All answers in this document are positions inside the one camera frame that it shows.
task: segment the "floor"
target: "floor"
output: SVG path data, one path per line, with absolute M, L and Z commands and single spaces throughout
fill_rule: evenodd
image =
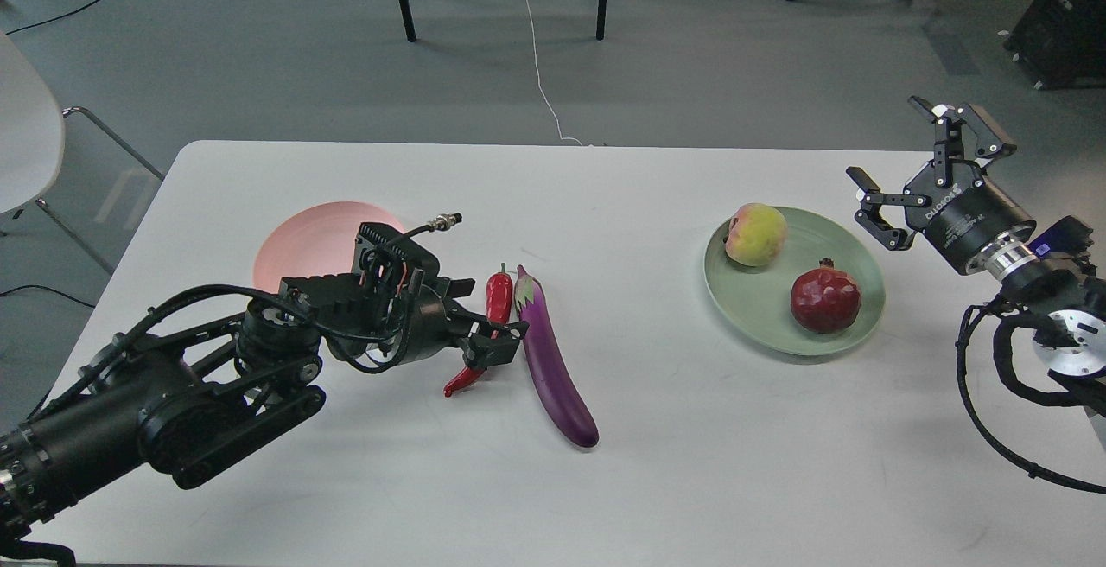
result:
M 88 1 L 2 0 L 0 28 Z M 929 149 L 906 99 L 972 102 L 1018 139 L 992 175 L 1027 212 L 1102 228 L 1106 91 L 1033 88 L 1000 35 L 1031 1 L 609 0 L 602 42 L 596 0 L 530 6 L 543 90 L 584 145 Z M 104 0 L 12 40 L 62 106 L 93 109 L 161 169 L 202 138 L 574 145 L 539 91 L 525 0 L 411 3 L 414 44 L 396 0 Z M 107 260 L 155 187 L 69 120 L 48 198 Z M 106 285 L 33 206 L 0 228 L 0 291 L 95 302 Z M 51 387 L 87 314 L 46 292 L 0 300 L 0 428 Z

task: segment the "black cable on floor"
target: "black cable on floor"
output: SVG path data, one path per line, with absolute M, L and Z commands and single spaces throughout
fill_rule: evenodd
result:
M 82 304 L 82 306 L 86 306 L 86 307 L 95 307 L 96 306 L 96 304 L 94 304 L 94 303 L 82 302 L 82 300 L 76 298 L 76 296 L 66 295 L 65 292 L 61 292 L 61 291 L 59 291 L 55 287 L 42 286 L 42 284 L 39 284 L 39 283 L 24 283 L 23 286 L 9 287 L 8 291 L 0 292 L 0 296 L 8 296 L 8 295 L 11 295 L 12 292 L 24 291 L 28 287 L 38 287 L 38 288 L 40 288 L 40 291 L 49 291 L 49 292 L 52 292 L 54 295 L 62 295 L 62 296 L 64 296 L 64 298 L 70 300 L 70 302 L 75 302 L 75 303 Z
M 43 20 L 42 22 L 35 22 L 34 24 L 28 24 L 28 27 L 20 27 L 19 29 L 12 29 L 11 31 L 6 31 L 6 33 L 7 33 L 8 35 L 11 35 L 11 34 L 13 34 L 13 33 L 19 33 L 20 31 L 24 31 L 24 30 L 27 30 L 27 29 L 33 29 L 33 28 L 35 28 L 35 27 L 43 27 L 43 24 L 46 24 L 46 23 L 51 23 L 51 22 L 53 22 L 53 21 L 55 21 L 55 20 L 61 20 L 61 19 L 63 19 L 63 18 L 65 18 L 65 17 L 70 17 L 70 15 L 73 15 L 73 14 L 75 14 L 75 13 L 77 13 L 77 12 L 82 12 L 82 11 L 84 11 L 84 10 L 86 10 L 86 9 L 88 9 L 88 8 L 91 8 L 92 6 L 94 6 L 94 4 L 96 4 L 96 3 L 98 3 L 100 1 L 103 1 L 103 0 L 95 0 L 95 1 L 92 1 L 91 3 L 87 3 L 87 4 L 85 4 L 85 6 L 82 6 L 82 7 L 80 7 L 80 8 L 75 9 L 75 10 L 73 10 L 73 11 L 71 11 L 71 12 L 66 12 L 66 13 L 63 13 L 63 14 L 61 14 L 61 15 L 55 15 L 54 18 L 51 18 L 50 20 Z

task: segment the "green plate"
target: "green plate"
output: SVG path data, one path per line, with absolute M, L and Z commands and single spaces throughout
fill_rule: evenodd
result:
M 726 255 L 729 220 L 710 237 L 702 266 L 714 304 L 742 334 L 786 354 L 830 355 L 860 344 L 876 329 L 887 300 L 879 264 L 852 232 L 834 221 L 801 208 L 776 209 L 787 220 L 787 240 L 765 267 L 745 267 Z M 856 323 L 836 334 L 807 332 L 791 316 L 792 284 L 822 259 L 833 259 L 834 266 L 853 275 L 860 286 Z

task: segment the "peach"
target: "peach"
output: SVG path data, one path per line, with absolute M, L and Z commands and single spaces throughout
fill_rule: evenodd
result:
M 782 212 L 769 204 L 744 204 L 730 218 L 726 255 L 747 267 L 763 267 L 775 260 L 786 239 Z

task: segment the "red chili pepper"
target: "red chili pepper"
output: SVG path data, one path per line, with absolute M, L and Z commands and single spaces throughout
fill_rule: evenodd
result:
M 488 279 L 484 291 L 488 296 L 488 302 L 484 304 L 488 319 L 491 323 L 507 323 L 511 318 L 511 303 L 514 302 L 514 284 L 511 283 L 511 276 L 507 275 L 507 263 L 501 264 L 498 274 L 491 275 Z M 452 397 L 453 392 L 472 386 L 476 379 L 480 379 L 483 372 L 484 369 L 462 367 L 461 372 L 457 374 L 457 377 L 449 379 L 442 393 L 446 395 L 446 398 Z

